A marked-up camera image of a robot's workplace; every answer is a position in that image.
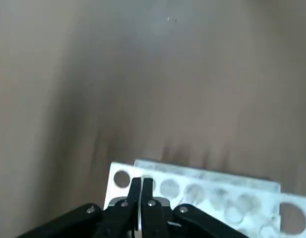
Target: gray floor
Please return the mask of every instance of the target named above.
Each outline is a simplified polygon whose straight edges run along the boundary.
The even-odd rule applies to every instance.
[[[306,195],[306,0],[0,1],[0,237],[136,157]]]

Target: screw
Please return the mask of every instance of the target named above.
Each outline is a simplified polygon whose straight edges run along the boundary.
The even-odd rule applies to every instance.
[[[127,207],[127,206],[128,206],[128,203],[126,201],[121,203],[121,207]]]
[[[90,214],[90,213],[93,213],[94,211],[95,211],[95,208],[94,208],[94,206],[92,206],[92,207],[88,208],[87,213]]]
[[[153,207],[153,206],[156,205],[156,202],[154,200],[150,200],[150,201],[148,201],[147,204],[148,204],[148,206]]]
[[[181,213],[186,213],[186,212],[188,211],[188,208],[182,206],[182,207],[179,208],[179,211],[180,211]]]

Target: beige surface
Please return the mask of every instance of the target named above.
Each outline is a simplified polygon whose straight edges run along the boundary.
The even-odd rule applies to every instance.
[[[306,0],[0,0],[0,237],[136,157],[306,195]]]

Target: bolt head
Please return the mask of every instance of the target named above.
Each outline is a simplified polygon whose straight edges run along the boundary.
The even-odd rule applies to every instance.
[[[94,206],[90,207],[87,209],[87,213],[90,214],[90,213],[93,213],[95,211],[95,208]]]
[[[179,211],[180,211],[181,213],[186,213],[186,212],[188,211],[188,208],[186,208],[186,207],[184,207],[184,206],[181,206],[181,207],[179,208]]]
[[[127,207],[127,206],[128,206],[128,203],[126,201],[121,203],[121,207]]]
[[[153,206],[156,205],[156,202],[154,200],[150,200],[150,201],[148,201],[147,205],[150,206],[150,207],[153,207]]]

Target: circular hole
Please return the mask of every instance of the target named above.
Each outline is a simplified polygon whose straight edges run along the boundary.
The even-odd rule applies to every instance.
[[[142,175],[143,179],[153,179],[153,177],[151,177],[150,175]],[[153,191],[155,191],[155,187],[156,187],[156,182],[153,179]]]
[[[260,235],[262,238],[277,238],[279,237],[279,232],[276,230],[275,227],[271,225],[263,226],[260,231]]]
[[[242,194],[236,200],[237,207],[242,210],[244,213],[256,212],[260,209],[261,204],[256,196]]]
[[[291,203],[281,203],[281,231],[289,235],[299,235],[306,228],[306,216],[303,211]]]
[[[206,197],[204,189],[197,184],[188,185],[184,190],[184,203],[192,205],[200,204]]]
[[[225,219],[228,223],[240,224],[244,219],[244,213],[238,207],[231,205],[225,211]]]
[[[161,184],[160,193],[169,200],[172,200],[179,195],[179,185],[172,179],[165,180]]]
[[[213,190],[209,196],[210,204],[216,211],[220,211],[226,206],[228,192],[224,189],[219,188],[217,190]]]
[[[114,175],[114,182],[118,187],[125,188],[130,183],[130,177],[125,171],[118,171]]]

